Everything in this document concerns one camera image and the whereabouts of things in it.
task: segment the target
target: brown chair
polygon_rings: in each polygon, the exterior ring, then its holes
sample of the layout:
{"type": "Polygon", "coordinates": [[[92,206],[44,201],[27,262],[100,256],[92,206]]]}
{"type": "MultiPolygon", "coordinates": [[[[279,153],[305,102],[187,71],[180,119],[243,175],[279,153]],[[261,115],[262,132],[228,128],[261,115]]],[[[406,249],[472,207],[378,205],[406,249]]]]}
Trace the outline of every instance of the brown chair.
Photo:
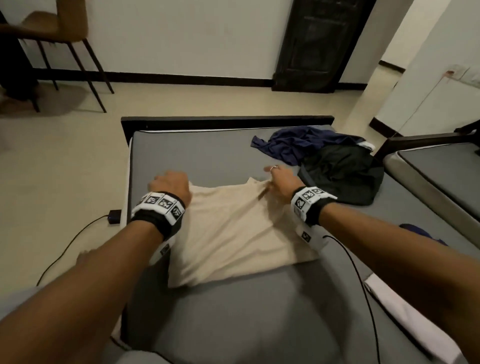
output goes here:
{"type": "Polygon", "coordinates": [[[51,12],[33,12],[28,15],[20,25],[0,24],[0,34],[9,34],[19,39],[36,40],[50,74],[50,78],[57,90],[59,88],[54,80],[52,68],[48,62],[47,55],[45,54],[42,41],[50,43],[65,43],[82,70],[88,85],[94,93],[103,112],[107,112],[93,86],[90,76],[85,71],[82,62],[80,62],[80,59],[78,58],[77,52],[75,52],[75,49],[72,46],[73,42],[82,41],[85,44],[85,48],[87,48],[88,53],[90,53],[90,56],[102,75],[103,80],[110,91],[114,94],[113,88],[110,85],[102,66],[87,40],[88,20],[85,0],[57,0],[57,14],[51,12]]]}

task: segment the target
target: beige tile floor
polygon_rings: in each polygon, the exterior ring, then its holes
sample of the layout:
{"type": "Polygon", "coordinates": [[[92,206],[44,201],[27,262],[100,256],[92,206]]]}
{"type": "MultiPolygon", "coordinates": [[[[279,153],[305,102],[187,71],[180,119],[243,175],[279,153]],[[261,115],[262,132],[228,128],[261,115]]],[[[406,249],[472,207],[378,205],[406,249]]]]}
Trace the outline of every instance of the beige tile floor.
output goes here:
{"type": "MultiPolygon", "coordinates": [[[[333,94],[268,88],[86,83],[41,86],[41,113],[29,103],[0,108],[0,295],[35,285],[88,222],[122,207],[128,148],[122,116],[334,115],[334,127],[380,146],[368,127],[400,74],[379,67],[367,89],[333,94]]],[[[103,219],[88,228],[44,282],[74,264],[78,253],[118,231],[103,219]]]]}

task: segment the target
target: wall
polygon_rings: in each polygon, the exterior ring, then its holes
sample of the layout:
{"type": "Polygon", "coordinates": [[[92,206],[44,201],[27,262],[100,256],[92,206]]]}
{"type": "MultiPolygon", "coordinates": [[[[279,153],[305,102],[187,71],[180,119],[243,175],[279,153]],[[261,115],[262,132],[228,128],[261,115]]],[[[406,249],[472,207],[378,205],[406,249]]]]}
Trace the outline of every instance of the wall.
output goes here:
{"type": "MultiPolygon", "coordinates": [[[[341,82],[367,83],[412,0],[377,0],[341,82]]],[[[87,0],[89,41],[106,71],[270,79],[292,0],[87,0]]],[[[0,0],[10,23],[55,0],[0,0]]],[[[86,69],[94,64],[76,44],[86,69]]],[[[32,41],[27,55],[45,67],[32,41]]],[[[46,46],[53,68],[78,69],[65,45],[46,46]]]]}
{"type": "Polygon", "coordinates": [[[414,0],[382,60],[407,68],[450,0],[414,0]]]}
{"type": "Polygon", "coordinates": [[[452,0],[377,119],[403,135],[452,132],[480,119],[479,89],[442,79],[453,64],[480,66],[480,1],[452,0]]]}

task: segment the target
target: wristband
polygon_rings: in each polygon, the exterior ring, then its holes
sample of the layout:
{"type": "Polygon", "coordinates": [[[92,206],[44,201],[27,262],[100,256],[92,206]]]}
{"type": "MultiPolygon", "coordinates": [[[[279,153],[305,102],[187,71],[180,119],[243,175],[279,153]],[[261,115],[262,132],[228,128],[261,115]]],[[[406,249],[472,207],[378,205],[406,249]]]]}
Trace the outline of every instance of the wristband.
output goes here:
{"type": "Polygon", "coordinates": [[[132,210],[131,221],[143,220],[155,225],[164,241],[181,227],[185,204],[169,192],[150,192],[132,210]]]}
{"type": "Polygon", "coordinates": [[[337,198],[318,187],[300,187],[293,192],[290,205],[293,213],[307,225],[318,224],[318,217],[323,207],[337,198]]]}

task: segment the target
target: mattress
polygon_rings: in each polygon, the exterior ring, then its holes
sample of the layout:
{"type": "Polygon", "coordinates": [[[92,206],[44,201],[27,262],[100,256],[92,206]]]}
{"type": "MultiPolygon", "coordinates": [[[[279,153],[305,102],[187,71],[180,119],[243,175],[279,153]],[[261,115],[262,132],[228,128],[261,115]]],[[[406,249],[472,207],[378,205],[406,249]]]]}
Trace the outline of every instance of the mattress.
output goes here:
{"type": "Polygon", "coordinates": [[[384,164],[408,190],[480,247],[480,157],[474,144],[403,150],[384,164]]]}
{"type": "MultiPolygon", "coordinates": [[[[275,161],[251,148],[250,141],[254,135],[268,139],[276,130],[136,132],[128,204],[146,192],[155,174],[167,169],[183,170],[193,184],[205,187],[265,179],[263,166],[275,161]]],[[[394,224],[418,225],[480,258],[475,246],[388,175],[373,205],[356,208],[394,224]]],[[[324,234],[323,228],[315,228],[324,234]]],[[[122,338],[134,349],[157,351],[173,363],[375,363],[362,288],[345,252],[326,239],[318,261],[192,288],[167,288],[166,256],[149,267],[135,287],[122,320],[122,338]]],[[[353,257],[366,279],[371,271],[353,257]]],[[[382,363],[431,363],[379,304],[369,300],[382,363]]]]}

